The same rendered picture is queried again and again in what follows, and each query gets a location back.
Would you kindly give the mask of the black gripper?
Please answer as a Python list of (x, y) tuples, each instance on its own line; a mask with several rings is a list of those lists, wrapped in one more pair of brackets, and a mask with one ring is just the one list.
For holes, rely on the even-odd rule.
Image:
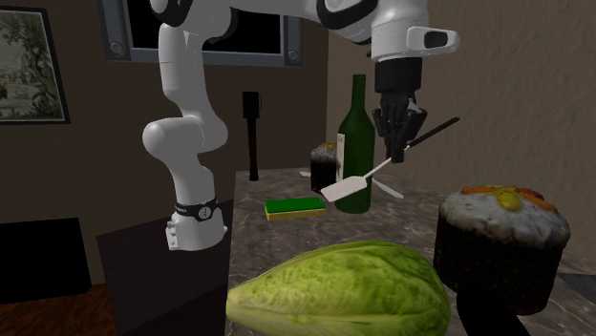
[[(392, 163), (404, 161), (408, 142), (415, 139), (427, 117), (427, 111), (416, 105), (415, 97), (421, 88), (422, 64), (421, 57), (394, 58), (375, 64), (374, 90), (381, 98), (380, 108), (372, 111), (372, 117), (378, 135), (384, 139), (386, 157)], [(407, 107), (399, 112), (395, 106), (403, 102)]]

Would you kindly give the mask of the white spatula with black handle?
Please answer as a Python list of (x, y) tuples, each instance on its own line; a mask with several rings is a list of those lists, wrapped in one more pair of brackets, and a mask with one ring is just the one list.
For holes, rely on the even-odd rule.
[[(427, 140), (428, 138), (434, 136), (435, 134), (443, 131), (444, 129), (450, 127), (451, 125), (453, 125), (457, 122), (459, 122), (458, 117), (453, 117), (453, 118), (449, 119), (448, 121), (443, 122), (442, 124), (436, 126), (434, 129), (428, 131), (424, 135), (419, 136), (418, 138), (410, 141), (408, 143), (408, 145), (405, 147), (405, 151), (407, 151), (409, 148), (415, 147), (417, 144)], [(391, 162), (392, 162), (392, 158), (389, 157), (386, 160), (384, 160), (382, 163), (378, 164), (376, 167), (371, 169), (371, 171), (368, 172), (367, 174), (365, 174), (364, 176), (351, 176), (351, 177), (342, 179), (340, 181), (337, 181), (334, 184), (332, 184), (331, 186), (327, 186), (327, 187), (323, 188), (322, 195), (328, 201), (337, 201), (337, 200), (345, 198), (351, 194), (354, 194), (360, 190), (363, 190), (368, 186), (368, 178), (371, 178), (374, 173), (376, 173), (378, 170), (380, 170), (385, 165), (387, 165), (388, 163), (391, 163)]]

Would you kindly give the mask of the dark green glass bottle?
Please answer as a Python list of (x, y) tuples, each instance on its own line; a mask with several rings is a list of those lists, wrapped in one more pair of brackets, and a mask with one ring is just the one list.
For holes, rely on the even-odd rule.
[(375, 129), (365, 111), (366, 76), (352, 77), (351, 108), (337, 132), (336, 180), (364, 176), (373, 168)]

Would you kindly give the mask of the white flat utensil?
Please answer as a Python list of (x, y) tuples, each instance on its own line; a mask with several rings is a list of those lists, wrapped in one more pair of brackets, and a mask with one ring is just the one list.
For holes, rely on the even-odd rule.
[[(304, 172), (301, 171), (300, 175), (303, 178), (310, 178), (310, 172)], [(387, 194), (397, 198), (397, 199), (404, 199), (404, 196), (402, 194), (400, 194), (399, 192), (395, 191), (393, 188), (391, 188), (390, 186), (381, 183), (380, 181), (378, 181), (377, 179), (373, 178), (372, 179), (372, 183), (375, 184), (377, 187), (379, 187), (381, 190), (383, 190), (384, 192), (386, 192)]]

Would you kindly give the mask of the small sushi roll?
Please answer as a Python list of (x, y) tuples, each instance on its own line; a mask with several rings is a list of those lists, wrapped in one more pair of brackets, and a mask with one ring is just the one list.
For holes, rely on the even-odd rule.
[(336, 182), (337, 145), (322, 143), (310, 152), (310, 185), (317, 194)]

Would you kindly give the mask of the green and yellow sponge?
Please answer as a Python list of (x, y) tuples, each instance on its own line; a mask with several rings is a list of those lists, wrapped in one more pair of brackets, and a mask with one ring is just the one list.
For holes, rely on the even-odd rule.
[(273, 199), (265, 201), (269, 221), (312, 218), (326, 214), (326, 204), (318, 197)]

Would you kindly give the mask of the black upright tool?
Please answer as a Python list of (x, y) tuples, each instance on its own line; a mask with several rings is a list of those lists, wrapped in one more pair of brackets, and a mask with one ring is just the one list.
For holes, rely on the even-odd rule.
[(249, 152), (249, 180), (257, 181), (257, 132), (256, 121), (260, 117), (261, 97), (258, 92), (243, 92), (243, 118), (247, 123), (247, 140)]

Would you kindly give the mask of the green lettuce head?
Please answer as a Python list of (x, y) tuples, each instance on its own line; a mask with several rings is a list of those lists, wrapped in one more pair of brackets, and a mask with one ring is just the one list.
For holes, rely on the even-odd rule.
[(445, 336), (451, 307), (421, 254), (354, 241), (306, 252), (233, 287), (226, 316), (265, 336)]

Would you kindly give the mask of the dark robot stand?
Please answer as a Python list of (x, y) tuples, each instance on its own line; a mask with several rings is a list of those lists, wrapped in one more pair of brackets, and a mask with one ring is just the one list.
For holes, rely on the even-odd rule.
[(166, 220), (97, 237), (117, 336), (224, 336), (231, 233), (171, 251)]

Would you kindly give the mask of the black low cabinet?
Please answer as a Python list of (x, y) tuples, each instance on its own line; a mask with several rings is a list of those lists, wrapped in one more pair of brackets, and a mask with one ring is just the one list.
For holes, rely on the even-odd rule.
[(0, 305), (84, 294), (91, 286), (79, 219), (0, 223)]

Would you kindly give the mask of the black framed wall picture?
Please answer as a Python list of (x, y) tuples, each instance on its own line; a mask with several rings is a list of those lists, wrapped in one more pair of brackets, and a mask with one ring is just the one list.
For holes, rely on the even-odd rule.
[(70, 122), (47, 11), (0, 5), (0, 125)]

